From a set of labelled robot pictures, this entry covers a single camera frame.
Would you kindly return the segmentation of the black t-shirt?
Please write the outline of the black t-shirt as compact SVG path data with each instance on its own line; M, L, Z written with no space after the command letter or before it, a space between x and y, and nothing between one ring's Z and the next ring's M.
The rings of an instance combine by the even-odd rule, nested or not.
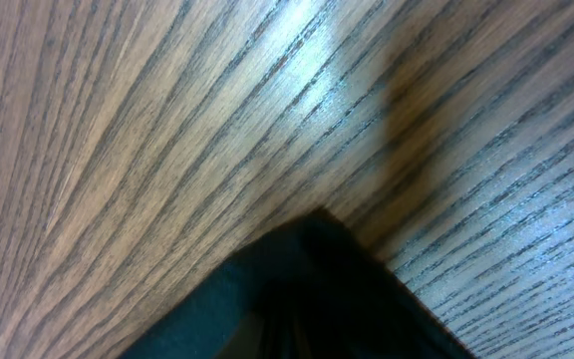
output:
M468 358L330 212L233 252L125 358Z

